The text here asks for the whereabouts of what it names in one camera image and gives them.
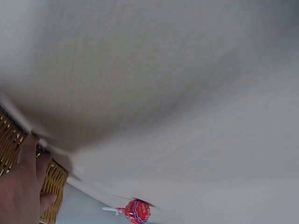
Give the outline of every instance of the lollipop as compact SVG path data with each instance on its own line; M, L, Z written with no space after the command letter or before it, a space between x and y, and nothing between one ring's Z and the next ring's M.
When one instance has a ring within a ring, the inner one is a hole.
M127 220L135 224L146 223L150 217L149 205L141 200L130 201L125 208L103 207L103 210L115 211L117 215L124 213Z

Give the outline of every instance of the wicker texture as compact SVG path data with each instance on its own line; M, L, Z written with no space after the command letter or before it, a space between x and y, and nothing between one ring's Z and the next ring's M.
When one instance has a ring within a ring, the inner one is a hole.
M8 173L17 163L21 144L27 135L0 108L0 176ZM37 157L42 152L36 148ZM40 218L40 222L54 224L63 200L63 187L68 173L54 160L47 168L47 175L43 183L41 195L53 193L57 200Z

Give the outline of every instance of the hand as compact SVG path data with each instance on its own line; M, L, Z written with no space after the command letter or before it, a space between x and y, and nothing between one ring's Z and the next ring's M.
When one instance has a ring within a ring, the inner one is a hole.
M51 155L36 158L38 139L28 136L15 167L0 178L0 223L37 224L39 217L55 202L54 194L40 197Z

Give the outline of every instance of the finger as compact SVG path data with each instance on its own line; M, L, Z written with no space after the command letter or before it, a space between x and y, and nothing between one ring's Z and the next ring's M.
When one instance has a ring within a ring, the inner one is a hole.
M54 194L46 194L39 199L39 215L42 216L45 211L56 201L57 196Z
M36 171L36 145L38 143L38 139L29 135L24 140L21 145L21 149L18 156L18 164L23 165L25 168L30 171Z
M36 159L36 177L37 181L42 187L43 181L46 177L46 171L48 164L51 162L51 154L50 153L42 153L37 159Z

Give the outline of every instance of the white stick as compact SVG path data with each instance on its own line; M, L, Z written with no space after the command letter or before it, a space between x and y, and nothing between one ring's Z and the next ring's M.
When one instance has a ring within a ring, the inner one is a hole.
M117 209L110 208L110 207L103 207L102 209L106 210L106 211L115 211L115 212L118 212Z

